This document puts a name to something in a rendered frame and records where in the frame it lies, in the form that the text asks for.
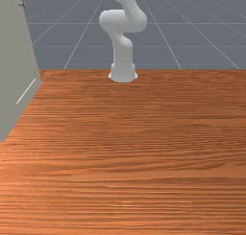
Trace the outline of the pale grey cabinet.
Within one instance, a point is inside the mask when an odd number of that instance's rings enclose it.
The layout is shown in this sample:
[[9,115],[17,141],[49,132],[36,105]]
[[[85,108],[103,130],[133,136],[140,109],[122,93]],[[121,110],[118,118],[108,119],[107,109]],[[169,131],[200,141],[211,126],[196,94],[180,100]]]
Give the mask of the pale grey cabinet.
[[23,0],[0,0],[0,142],[41,85],[25,7]]

